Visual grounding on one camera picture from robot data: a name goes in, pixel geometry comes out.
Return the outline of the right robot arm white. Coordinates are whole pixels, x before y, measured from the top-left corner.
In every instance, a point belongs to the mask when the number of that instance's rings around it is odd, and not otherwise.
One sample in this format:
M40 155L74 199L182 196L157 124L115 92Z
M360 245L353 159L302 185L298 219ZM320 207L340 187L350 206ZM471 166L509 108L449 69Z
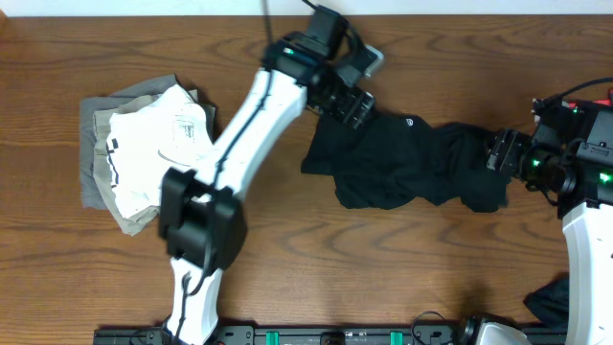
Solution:
M612 147L602 138L538 128L497 132L487 168L557 208L569 257L567 344L612 342Z

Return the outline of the black polo shirt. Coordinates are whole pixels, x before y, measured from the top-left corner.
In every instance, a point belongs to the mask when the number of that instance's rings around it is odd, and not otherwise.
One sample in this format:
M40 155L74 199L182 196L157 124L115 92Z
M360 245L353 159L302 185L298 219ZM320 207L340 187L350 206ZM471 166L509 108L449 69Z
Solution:
M357 129L321 118L301 171L333 178L348 209L390 210L420 197L435 206L458 198L475 213L507 206L510 179L486 166L490 131L432 127L415 115L379 113Z

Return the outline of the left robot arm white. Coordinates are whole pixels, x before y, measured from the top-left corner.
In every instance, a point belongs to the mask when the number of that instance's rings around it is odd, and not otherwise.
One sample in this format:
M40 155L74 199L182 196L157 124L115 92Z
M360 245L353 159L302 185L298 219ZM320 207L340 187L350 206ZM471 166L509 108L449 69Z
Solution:
M159 235L175 288L164 343L206 344L213 337L221 277L247 234L242 204L287 127L308 107L351 129L370 118L375 99L356 84L371 77L384 56L350 34L349 52L335 61L344 38L294 32L270 44L247 98L203 161L165 173Z

